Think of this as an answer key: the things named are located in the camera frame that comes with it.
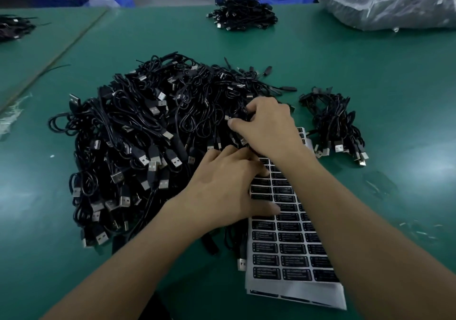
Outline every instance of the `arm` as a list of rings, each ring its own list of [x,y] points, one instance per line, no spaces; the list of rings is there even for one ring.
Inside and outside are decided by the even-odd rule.
[[[456,276],[320,165],[287,105],[256,98],[247,109],[254,120],[233,119],[231,129],[285,174],[358,310],[367,319],[453,319]]]
[[[138,319],[158,282],[193,241],[216,227],[280,212],[277,205],[248,196],[254,176],[265,173],[248,148],[208,151],[188,186],[43,319]]]

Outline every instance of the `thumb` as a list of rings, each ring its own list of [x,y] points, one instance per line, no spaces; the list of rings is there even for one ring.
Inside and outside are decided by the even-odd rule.
[[[264,200],[250,200],[249,217],[272,216],[280,214],[280,207],[275,203]]]
[[[243,137],[245,137],[243,133],[247,132],[248,124],[249,122],[240,118],[230,118],[228,120],[228,127],[230,127],[232,131],[241,134]]]

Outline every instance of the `green table surface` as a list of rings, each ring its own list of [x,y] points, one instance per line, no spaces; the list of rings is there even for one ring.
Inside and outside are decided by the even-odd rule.
[[[37,26],[21,39],[0,44],[0,108],[34,81],[105,12],[106,8],[0,9],[0,14],[36,18],[31,22]]]
[[[76,170],[73,138],[51,133],[47,119],[68,109],[68,93],[94,96],[112,75],[134,69],[134,59],[173,51],[208,64],[223,64],[225,56],[241,68],[273,66],[267,80],[299,89],[282,100],[296,105],[296,125],[308,129],[311,116],[298,105],[300,93],[334,86],[350,96],[368,166],[356,166],[346,154],[322,158],[322,164],[456,271],[456,33],[360,32],[319,5],[276,6],[273,28],[232,33],[205,18],[212,9],[110,11],[56,64],[70,67],[33,84],[33,97],[0,140],[0,317],[37,318],[110,256],[109,246],[99,253],[81,247],[67,186]],[[215,239],[219,256],[208,256],[195,242],[160,286],[175,320],[358,318],[350,300],[348,311],[337,311],[247,295],[243,273],[221,235]]]

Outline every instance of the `pile of black cables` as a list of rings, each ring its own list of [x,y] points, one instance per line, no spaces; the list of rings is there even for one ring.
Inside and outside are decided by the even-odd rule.
[[[245,31],[250,27],[267,29],[278,19],[269,4],[257,0],[223,0],[220,9],[206,15],[214,18],[218,28]]]
[[[206,151],[246,145],[227,120],[247,119],[245,106],[254,97],[296,91],[262,82],[271,70],[259,74],[228,62],[208,66],[174,52],[114,75],[83,103],[70,95],[70,112],[48,125],[76,137],[78,171],[69,189],[83,244],[103,244],[112,236],[128,241],[184,189]],[[236,235],[230,231],[229,237]],[[203,243],[217,252],[209,236]]]
[[[312,92],[299,97],[299,102],[313,115],[314,130],[307,135],[318,134],[319,144],[315,145],[316,156],[328,156],[330,151],[345,152],[361,166],[366,166],[368,155],[365,151],[361,132],[353,125],[355,111],[347,112],[350,97],[332,94],[332,87],[323,90],[313,87]]]
[[[35,29],[29,18],[0,14],[0,43],[22,38]]]

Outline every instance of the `hand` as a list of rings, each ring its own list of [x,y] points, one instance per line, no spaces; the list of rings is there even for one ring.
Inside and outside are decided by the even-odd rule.
[[[251,216],[279,214],[276,204],[250,198],[250,182],[257,174],[269,171],[249,148],[209,150],[187,187],[170,202],[202,233]]]
[[[250,122],[231,118],[228,126],[241,134],[255,151],[275,161],[290,150],[302,149],[303,143],[287,104],[279,104],[275,98],[257,97],[246,109],[248,113],[255,113]]]

